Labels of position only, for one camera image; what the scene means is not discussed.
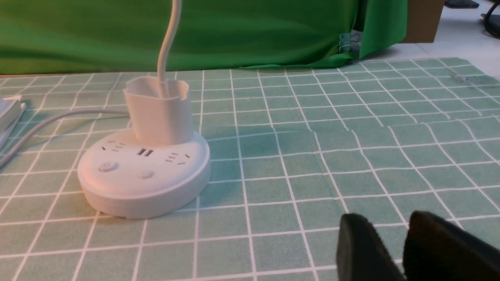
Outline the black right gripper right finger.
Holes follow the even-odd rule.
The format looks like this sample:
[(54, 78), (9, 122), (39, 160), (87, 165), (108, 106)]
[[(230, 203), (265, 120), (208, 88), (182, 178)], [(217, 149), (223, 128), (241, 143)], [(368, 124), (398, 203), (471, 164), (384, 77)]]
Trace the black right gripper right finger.
[(411, 214), (402, 265), (408, 281), (498, 281), (497, 248), (433, 214)]

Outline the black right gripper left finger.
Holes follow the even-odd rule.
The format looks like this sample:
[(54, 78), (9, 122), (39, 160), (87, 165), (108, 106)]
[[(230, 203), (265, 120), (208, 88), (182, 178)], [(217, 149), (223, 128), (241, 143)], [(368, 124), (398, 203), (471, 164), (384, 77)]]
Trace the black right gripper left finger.
[(357, 213), (345, 213), (336, 249), (339, 281), (405, 281), (373, 224)]

